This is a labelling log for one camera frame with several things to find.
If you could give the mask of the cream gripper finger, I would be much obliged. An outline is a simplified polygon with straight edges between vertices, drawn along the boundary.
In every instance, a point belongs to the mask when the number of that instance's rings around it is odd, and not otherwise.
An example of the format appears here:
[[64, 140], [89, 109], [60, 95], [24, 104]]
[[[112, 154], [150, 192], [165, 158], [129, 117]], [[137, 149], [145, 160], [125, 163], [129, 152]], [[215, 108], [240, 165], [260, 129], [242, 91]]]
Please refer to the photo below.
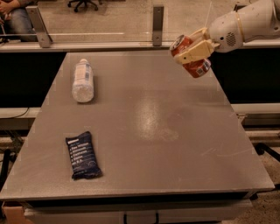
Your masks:
[[209, 30], [203, 27], [190, 35], [190, 39], [195, 41], [197, 39], [210, 39]]
[[218, 46], [219, 44], [213, 42], [211, 39], [201, 40], [198, 44], [188, 47], [176, 54], [174, 60], [180, 65], [203, 60], [210, 57]]

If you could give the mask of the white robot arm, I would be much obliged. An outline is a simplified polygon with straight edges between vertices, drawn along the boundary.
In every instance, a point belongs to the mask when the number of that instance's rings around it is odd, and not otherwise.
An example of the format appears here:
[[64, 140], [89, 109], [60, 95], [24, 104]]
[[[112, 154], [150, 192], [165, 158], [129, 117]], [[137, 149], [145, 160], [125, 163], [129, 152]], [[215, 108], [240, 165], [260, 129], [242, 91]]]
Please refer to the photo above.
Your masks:
[[208, 27], [189, 36], [192, 43], [174, 56], [180, 64], [228, 53], [256, 39], [280, 37], [280, 0], [258, 0], [238, 11], [217, 17]]

